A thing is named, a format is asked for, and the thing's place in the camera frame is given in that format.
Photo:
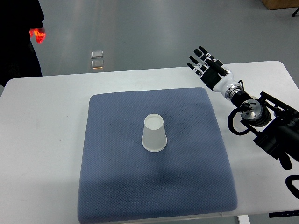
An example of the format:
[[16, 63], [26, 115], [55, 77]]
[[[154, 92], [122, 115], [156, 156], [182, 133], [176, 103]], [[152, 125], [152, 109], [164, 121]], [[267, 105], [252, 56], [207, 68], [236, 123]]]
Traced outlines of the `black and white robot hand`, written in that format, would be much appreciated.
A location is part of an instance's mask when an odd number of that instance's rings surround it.
[[201, 61], [199, 62], [193, 56], [189, 59], [194, 63], [188, 63], [187, 66], [193, 70], [201, 79], [201, 81], [211, 90], [225, 77], [231, 75], [231, 71], [218, 59], [215, 59], [208, 51], [202, 46], [194, 50], [195, 55]]

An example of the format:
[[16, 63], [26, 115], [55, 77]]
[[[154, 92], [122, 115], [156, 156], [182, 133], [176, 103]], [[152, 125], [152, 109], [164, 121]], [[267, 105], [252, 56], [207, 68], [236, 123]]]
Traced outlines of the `red-lit human hand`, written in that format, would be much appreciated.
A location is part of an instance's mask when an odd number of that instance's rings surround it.
[[38, 44], [42, 44], [46, 38], [46, 30], [44, 27], [31, 29], [29, 34], [31, 38], [35, 36], [36, 42]]

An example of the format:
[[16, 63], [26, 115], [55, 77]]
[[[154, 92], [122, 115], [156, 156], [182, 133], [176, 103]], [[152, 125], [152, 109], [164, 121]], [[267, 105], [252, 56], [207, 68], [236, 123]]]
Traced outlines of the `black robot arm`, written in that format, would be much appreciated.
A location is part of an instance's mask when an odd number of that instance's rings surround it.
[[254, 99], [242, 81], [229, 88], [228, 96], [235, 106], [228, 116], [229, 130], [238, 136], [252, 132], [256, 145], [291, 170], [291, 159], [299, 160], [299, 112], [266, 92]]

